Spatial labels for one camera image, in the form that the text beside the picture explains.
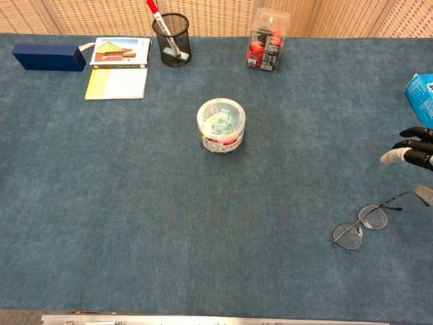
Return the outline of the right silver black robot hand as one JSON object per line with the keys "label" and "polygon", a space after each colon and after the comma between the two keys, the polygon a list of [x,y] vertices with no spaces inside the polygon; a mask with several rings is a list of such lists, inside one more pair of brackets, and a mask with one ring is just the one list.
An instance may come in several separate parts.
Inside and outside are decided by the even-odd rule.
{"label": "right silver black robot hand", "polygon": [[390,165],[403,161],[432,171],[432,129],[410,127],[399,135],[406,139],[393,145],[382,155],[380,162]]}

